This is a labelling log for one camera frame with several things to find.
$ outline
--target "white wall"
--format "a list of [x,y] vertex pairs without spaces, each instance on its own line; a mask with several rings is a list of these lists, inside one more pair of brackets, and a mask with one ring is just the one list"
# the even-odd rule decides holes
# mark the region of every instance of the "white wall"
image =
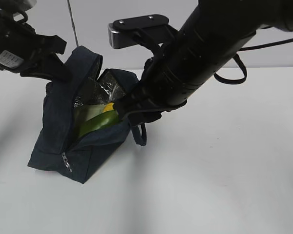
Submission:
[[[104,56],[105,67],[141,69],[151,53],[140,46],[114,50],[109,46],[107,25],[121,18],[162,14],[180,29],[197,0],[70,0],[81,45]],[[260,31],[249,45],[293,37],[274,29]],[[241,53],[248,67],[293,67],[293,44]]]

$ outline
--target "bag strap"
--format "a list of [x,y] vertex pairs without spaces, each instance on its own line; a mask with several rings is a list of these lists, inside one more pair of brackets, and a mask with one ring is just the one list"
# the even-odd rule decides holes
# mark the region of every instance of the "bag strap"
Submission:
[[231,85],[242,84],[242,83],[244,83],[246,81],[246,78],[248,77],[248,72],[246,70],[246,67],[245,67],[244,63],[242,62],[242,60],[238,56],[238,54],[236,54],[233,57],[233,59],[236,62],[236,64],[238,64],[239,68],[242,70],[242,72],[244,74],[244,78],[242,78],[242,79],[226,79],[226,78],[223,78],[220,75],[215,73],[214,77],[216,78],[216,80],[218,80],[221,83],[231,84]]
[[140,127],[141,127],[141,132],[140,132],[139,126],[131,127],[131,132],[132,132],[133,138],[135,139],[136,144],[145,146],[147,144],[146,125],[143,123],[140,125]]

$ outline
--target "black cable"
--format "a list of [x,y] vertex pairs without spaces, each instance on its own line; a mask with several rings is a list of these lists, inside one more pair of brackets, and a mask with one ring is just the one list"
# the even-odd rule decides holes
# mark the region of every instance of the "black cable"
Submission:
[[269,44],[245,47],[245,48],[240,49],[239,51],[258,50],[258,49],[268,48],[268,47],[277,46],[277,45],[284,45],[284,44],[288,44],[288,43],[292,43],[292,42],[293,42],[293,38],[288,39],[288,40],[277,41],[277,42],[273,42],[273,43],[269,43]]
[[28,21],[28,15],[26,12],[19,10],[19,13],[24,17],[23,19],[19,20],[18,23],[26,23]]

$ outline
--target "white tabletop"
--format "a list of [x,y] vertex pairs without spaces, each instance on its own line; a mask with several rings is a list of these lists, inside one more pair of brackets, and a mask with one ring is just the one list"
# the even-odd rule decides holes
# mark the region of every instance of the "white tabletop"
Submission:
[[0,72],[0,234],[293,234],[293,68],[211,79],[85,185],[26,166],[46,83]]

